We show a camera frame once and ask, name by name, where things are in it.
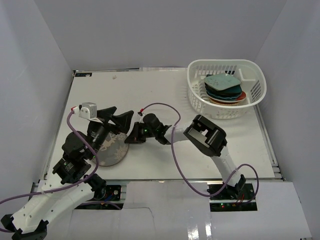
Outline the silver metallic round plate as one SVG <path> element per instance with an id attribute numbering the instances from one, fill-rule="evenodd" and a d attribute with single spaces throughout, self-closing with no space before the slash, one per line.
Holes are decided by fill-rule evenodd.
<path id="1" fill-rule="evenodd" d="M 109 133 L 97 152 L 99 166 L 111 167 L 121 162 L 128 153 L 129 144 L 125 143 L 127 134 Z"/>

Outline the orange woven round plate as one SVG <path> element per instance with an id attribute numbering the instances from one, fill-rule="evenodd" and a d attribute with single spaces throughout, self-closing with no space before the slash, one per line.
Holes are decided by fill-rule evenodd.
<path id="1" fill-rule="evenodd" d="M 220 102 L 220 101 L 215 101 L 215 100 L 210 100 L 212 104 L 220 105 L 220 106 L 238 106 L 239 102 Z"/>

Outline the teal scalloped round plate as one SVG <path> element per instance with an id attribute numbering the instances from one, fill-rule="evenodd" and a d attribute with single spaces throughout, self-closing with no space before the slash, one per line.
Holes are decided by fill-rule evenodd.
<path id="1" fill-rule="evenodd" d="M 226 101 L 236 100 L 238 97 L 241 96 L 241 93 L 236 94 L 236 95 L 232 95 L 232 96 L 223 96 L 223 95 L 211 93 L 209 91 L 206 91 L 206 94 L 211 98 L 219 99 L 219 100 L 226 100 Z"/>

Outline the light blue rectangular plate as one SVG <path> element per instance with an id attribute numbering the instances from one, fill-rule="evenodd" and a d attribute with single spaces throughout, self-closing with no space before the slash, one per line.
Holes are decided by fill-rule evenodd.
<path id="1" fill-rule="evenodd" d="M 223 91 L 235 86 L 239 86 L 241 81 L 233 75 L 221 73 L 206 76 L 204 78 L 204 83 L 216 91 Z"/>

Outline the red and teal wave plate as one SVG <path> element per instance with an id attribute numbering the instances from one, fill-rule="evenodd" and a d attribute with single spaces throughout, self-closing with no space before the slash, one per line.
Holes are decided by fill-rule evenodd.
<path id="1" fill-rule="evenodd" d="M 244 101 L 247 98 L 247 95 L 244 91 L 242 91 L 242 93 L 237 98 L 230 98 L 230 97 L 221 98 L 221 99 L 216 97 L 210 97 L 210 98 L 218 102 L 231 104 L 231 103 L 239 103 Z"/>

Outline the dark teal square plate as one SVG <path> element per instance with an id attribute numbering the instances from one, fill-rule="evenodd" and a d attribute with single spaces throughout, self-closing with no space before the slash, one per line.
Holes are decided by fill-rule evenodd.
<path id="1" fill-rule="evenodd" d="M 219 95 L 219 96 L 235 96 L 242 93 L 242 88 L 240 85 L 233 86 L 224 90 L 216 90 L 213 87 L 209 86 L 208 84 L 205 84 L 205 89 L 207 92 L 213 95 Z"/>

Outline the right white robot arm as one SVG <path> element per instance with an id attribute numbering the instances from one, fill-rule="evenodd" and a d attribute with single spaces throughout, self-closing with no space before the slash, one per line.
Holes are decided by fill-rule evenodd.
<path id="1" fill-rule="evenodd" d="M 226 132 L 203 115 L 196 115 L 188 126 L 164 125 L 153 113 L 148 113 L 133 125 L 124 140 L 126 144 L 142 144 L 147 138 L 154 138 L 162 145 L 170 145 L 172 156 L 183 180 L 196 193 L 203 197 L 214 197 L 223 193 L 236 200 L 244 193 L 246 178 L 239 173 L 228 149 Z M 195 189 L 184 176 L 175 154 L 174 143 L 188 141 L 203 155 L 210 157 L 221 174 L 224 185 L 215 193 L 205 194 Z"/>

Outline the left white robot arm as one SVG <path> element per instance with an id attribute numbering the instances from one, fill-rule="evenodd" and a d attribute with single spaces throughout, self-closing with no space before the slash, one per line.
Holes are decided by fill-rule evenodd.
<path id="1" fill-rule="evenodd" d="M 128 133 L 134 112 L 115 115 L 117 107 L 98 110 L 90 102 L 71 108 L 66 123 L 71 132 L 62 145 L 61 159 L 52 169 L 59 177 L 47 180 L 37 192 L 9 197 L 2 204 L 29 197 L 29 201 L 13 214 L 4 215 L 0 230 L 10 233 L 13 240 L 43 240 L 47 227 L 67 210 L 72 210 L 92 198 L 105 196 L 106 181 L 96 172 L 98 152 L 109 133 Z"/>

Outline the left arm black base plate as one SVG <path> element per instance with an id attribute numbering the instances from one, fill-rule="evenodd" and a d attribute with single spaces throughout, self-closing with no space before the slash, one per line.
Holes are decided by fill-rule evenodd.
<path id="1" fill-rule="evenodd" d="M 121 199 L 121 185 L 106 185 L 94 193 L 94 200 L 97 201 L 119 201 Z"/>

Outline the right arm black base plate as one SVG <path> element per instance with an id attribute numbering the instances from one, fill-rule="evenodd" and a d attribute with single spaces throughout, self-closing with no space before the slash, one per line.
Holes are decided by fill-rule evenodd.
<path id="1" fill-rule="evenodd" d="M 246 183 L 239 195 L 230 195 L 227 189 L 209 200 L 212 213 L 256 212 L 258 206 L 252 183 Z"/>

